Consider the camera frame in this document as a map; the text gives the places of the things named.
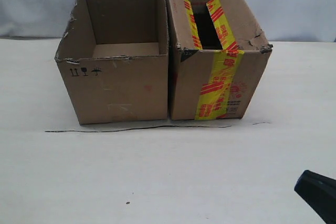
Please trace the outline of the cardboard box with yellow tape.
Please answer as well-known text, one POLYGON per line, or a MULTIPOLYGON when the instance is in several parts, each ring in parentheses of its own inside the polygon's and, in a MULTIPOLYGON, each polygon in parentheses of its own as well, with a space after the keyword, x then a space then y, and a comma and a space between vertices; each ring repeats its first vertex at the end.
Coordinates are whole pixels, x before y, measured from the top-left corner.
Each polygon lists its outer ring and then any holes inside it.
POLYGON ((272 53, 245 0, 166 0, 172 120, 240 119, 272 53))

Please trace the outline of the brown cardboard box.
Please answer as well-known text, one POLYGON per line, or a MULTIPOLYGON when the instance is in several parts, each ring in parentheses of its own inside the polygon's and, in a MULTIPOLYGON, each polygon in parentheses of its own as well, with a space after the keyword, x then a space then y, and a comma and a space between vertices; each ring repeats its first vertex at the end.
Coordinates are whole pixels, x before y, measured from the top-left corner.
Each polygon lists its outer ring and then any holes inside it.
POLYGON ((76 0, 55 62, 80 124, 166 119, 165 0, 76 0))

